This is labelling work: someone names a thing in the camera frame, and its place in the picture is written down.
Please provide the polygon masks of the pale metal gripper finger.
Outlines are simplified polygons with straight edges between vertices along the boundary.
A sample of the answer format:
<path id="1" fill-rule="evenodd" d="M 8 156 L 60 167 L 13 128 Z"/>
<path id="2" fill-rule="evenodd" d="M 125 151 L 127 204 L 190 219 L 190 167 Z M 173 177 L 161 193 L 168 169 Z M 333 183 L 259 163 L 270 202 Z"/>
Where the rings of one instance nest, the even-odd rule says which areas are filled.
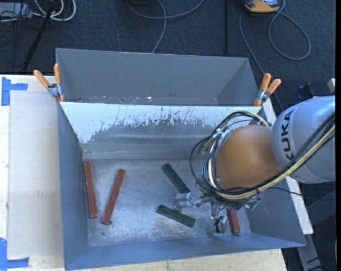
<path id="1" fill-rule="evenodd" d="M 175 202 L 174 203 L 174 209 L 177 212 L 182 212 L 182 210 L 184 208 L 195 208 L 195 207 L 198 207 L 198 206 L 199 206 L 198 203 L 192 203 L 192 202 L 189 202 L 189 201 L 186 201 L 186 202 Z"/>
<path id="2" fill-rule="evenodd" d="M 198 199 L 193 196 L 192 193 L 178 193 L 176 196 L 175 196 L 175 199 L 174 201 L 176 203 L 197 203 L 198 202 Z"/>

